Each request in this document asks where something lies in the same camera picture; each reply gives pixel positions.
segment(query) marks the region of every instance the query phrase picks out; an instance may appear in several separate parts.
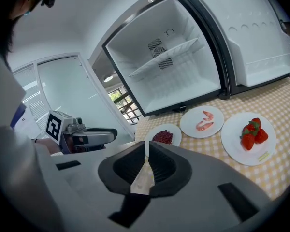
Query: window blinds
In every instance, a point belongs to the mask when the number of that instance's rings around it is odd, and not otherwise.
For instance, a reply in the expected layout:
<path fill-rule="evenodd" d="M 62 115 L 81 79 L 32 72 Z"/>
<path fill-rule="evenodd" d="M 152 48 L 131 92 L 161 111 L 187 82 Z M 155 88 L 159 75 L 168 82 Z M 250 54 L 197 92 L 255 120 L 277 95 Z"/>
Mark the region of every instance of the window blinds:
<path fill-rule="evenodd" d="M 26 91 L 22 103 L 31 110 L 31 113 L 42 133 L 37 137 L 39 139 L 47 138 L 45 127 L 48 117 L 48 109 L 44 104 L 40 90 L 35 78 L 33 65 L 26 66 L 13 73 L 15 79 Z"/>

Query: tree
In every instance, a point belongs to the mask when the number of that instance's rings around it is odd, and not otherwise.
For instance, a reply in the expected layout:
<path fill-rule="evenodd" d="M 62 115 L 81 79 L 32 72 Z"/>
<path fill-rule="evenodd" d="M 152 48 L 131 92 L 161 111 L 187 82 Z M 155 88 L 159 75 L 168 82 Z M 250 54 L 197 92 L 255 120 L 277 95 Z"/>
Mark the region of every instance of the tree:
<path fill-rule="evenodd" d="M 121 96 L 121 94 L 118 90 L 116 92 L 110 93 L 108 95 L 111 97 L 112 101 L 118 99 Z"/>

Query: freezer compartment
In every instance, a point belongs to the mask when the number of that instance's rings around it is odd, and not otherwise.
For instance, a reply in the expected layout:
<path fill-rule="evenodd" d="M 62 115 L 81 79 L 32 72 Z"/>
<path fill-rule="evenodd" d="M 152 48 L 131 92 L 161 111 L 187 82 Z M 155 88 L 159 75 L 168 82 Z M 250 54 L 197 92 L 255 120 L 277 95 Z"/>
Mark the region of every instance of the freezer compartment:
<path fill-rule="evenodd" d="M 220 28 L 236 84 L 252 87 L 290 73 L 290 38 L 268 0 L 198 0 Z"/>
<path fill-rule="evenodd" d="M 221 88 L 209 45 L 177 0 L 138 15 L 106 49 L 144 114 Z"/>

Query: ceiling light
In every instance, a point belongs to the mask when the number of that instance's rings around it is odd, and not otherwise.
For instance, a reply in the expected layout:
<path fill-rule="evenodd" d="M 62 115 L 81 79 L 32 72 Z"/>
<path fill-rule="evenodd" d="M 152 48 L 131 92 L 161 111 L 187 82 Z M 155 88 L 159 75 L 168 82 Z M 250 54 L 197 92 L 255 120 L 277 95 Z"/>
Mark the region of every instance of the ceiling light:
<path fill-rule="evenodd" d="M 106 78 L 105 78 L 105 80 L 104 80 L 104 82 L 106 83 L 106 82 L 109 82 L 109 81 L 111 81 L 113 79 L 113 77 L 110 75 L 110 76 L 107 76 Z"/>

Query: open refrigerator door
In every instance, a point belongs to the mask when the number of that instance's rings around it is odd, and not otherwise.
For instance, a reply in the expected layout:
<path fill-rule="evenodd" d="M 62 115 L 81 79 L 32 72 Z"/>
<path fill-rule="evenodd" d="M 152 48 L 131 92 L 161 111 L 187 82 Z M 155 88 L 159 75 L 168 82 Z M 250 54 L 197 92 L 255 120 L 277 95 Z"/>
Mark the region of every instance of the open refrigerator door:
<path fill-rule="evenodd" d="M 253 87 L 290 73 L 290 38 L 268 0 L 198 1 L 225 38 L 235 85 Z"/>

